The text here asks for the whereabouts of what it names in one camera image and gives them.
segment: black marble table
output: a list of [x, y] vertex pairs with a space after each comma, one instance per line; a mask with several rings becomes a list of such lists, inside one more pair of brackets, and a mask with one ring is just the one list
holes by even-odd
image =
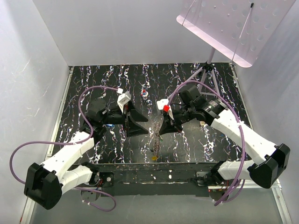
[[[133, 102], [149, 121], [142, 123], [149, 130], [148, 135], [126, 138], [122, 126], [107, 127], [104, 138], [89, 150], [80, 162], [93, 163], [147, 163], [153, 162], [154, 127], [162, 124], [162, 115], [157, 111], [156, 101], [169, 96], [174, 89], [200, 68], [199, 63], [184, 64], [130, 64], [74, 67], [56, 141], [68, 142], [82, 124], [78, 113], [78, 98], [83, 90], [93, 85], [121, 87], [132, 94]], [[215, 74], [221, 96], [235, 109], [239, 117], [249, 125], [239, 90], [228, 63], [216, 63]], [[213, 87], [211, 75], [206, 84]], [[141, 90], [149, 93], [147, 100], [141, 97]], [[107, 104], [116, 102], [117, 94], [110, 90], [92, 90], [82, 102], [83, 112], [89, 103], [103, 98]], [[162, 135], [160, 152], [156, 162], [201, 162], [238, 160], [241, 149], [227, 136], [196, 120], [183, 125], [182, 133]], [[54, 147], [53, 153], [60, 149]]]

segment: gray floor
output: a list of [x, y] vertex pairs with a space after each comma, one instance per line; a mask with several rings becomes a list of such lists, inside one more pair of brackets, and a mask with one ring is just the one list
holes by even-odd
[[[51, 210], [36, 205], [31, 224], [279, 224], [282, 223], [271, 189], [244, 189], [229, 203], [214, 207], [210, 198], [194, 196], [117, 196], [117, 207], [102, 212], [82, 203], [80, 191], [67, 192]], [[96, 204], [109, 208], [110, 198]]]

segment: metal frame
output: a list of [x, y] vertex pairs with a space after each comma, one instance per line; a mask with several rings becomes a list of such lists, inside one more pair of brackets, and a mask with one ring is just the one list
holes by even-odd
[[[240, 90], [240, 86], [239, 86], [239, 83], [238, 83], [238, 78], [236, 76], [235, 68], [232, 64], [230, 65], [230, 67], [232, 69], [233, 75], [234, 75], [236, 83], [237, 83], [237, 88], [239, 90], [239, 93], [241, 95], [241, 99], [242, 99], [243, 104], [244, 104], [244, 100], [243, 100], [242, 93], [241, 93], [241, 90]], [[61, 101], [59, 111], [58, 111], [58, 114], [57, 114], [57, 119], [56, 119], [56, 123], [55, 123], [55, 126], [54, 126], [51, 141], [55, 140], [56, 134], [58, 132], [58, 127], [59, 127], [60, 119], [61, 119], [61, 116], [62, 116], [62, 112], [63, 112], [67, 92], [68, 92], [68, 89], [69, 89], [69, 86], [70, 86], [73, 69], [74, 69], [74, 67], [71, 67], [70, 74], [69, 74], [68, 80], [66, 82], [65, 90], [64, 90], [64, 93], [63, 93], [63, 96], [62, 96], [62, 101]], [[53, 145], [50, 145], [48, 147], [48, 151], [47, 151], [45, 159], [50, 158], [52, 156], [52, 152], [53, 152]], [[217, 188], [218, 187], [216, 187], [216, 186], [215, 187], [214, 186], [209, 187], [209, 189], [217, 189]], [[255, 189], [255, 188], [261, 188], [261, 187], [258, 186], [257, 184], [255, 184], [253, 181], [246, 181], [243, 188]], [[279, 210], [279, 213], [280, 213], [280, 216], [281, 216], [281, 219], [282, 219], [283, 223], [291, 224], [292, 221], [291, 221], [288, 209], [286, 207], [286, 204], [285, 204], [282, 192], [281, 192], [281, 185], [280, 185], [279, 180], [277, 180], [276, 183], [273, 184], [271, 188], [272, 188], [272, 192], [273, 192], [273, 195], [275, 197], [276, 204], [277, 204], [277, 207], [278, 207], [278, 210]], [[32, 217], [32, 214], [33, 214], [34, 206], [35, 206], [35, 202], [28, 198], [26, 200], [23, 215], [22, 215], [22, 218], [21, 218], [21, 221], [20, 221], [21, 224], [29, 224], [30, 223], [30, 220], [31, 220], [31, 217]]]

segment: wall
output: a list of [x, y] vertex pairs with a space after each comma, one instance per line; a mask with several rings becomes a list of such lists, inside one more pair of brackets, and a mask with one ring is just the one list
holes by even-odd
[[211, 50], [177, 23], [182, 0], [33, 2], [69, 65], [205, 62]]
[[[0, 0], [0, 223], [19, 223], [24, 186], [10, 174], [11, 152], [32, 140], [50, 140], [68, 66], [32, 0]], [[47, 146], [22, 149], [14, 168], [25, 179]]]
[[254, 130], [291, 148], [287, 170], [279, 178], [293, 223], [299, 223], [299, 1], [296, 1], [256, 63], [237, 68]]

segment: red button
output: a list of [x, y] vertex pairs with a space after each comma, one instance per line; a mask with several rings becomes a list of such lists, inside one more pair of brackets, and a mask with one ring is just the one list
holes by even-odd
[[164, 110], [165, 112], [168, 112], [168, 111], [169, 111], [169, 106], [168, 106], [168, 105], [165, 105], [165, 106], [163, 107], [163, 110]]

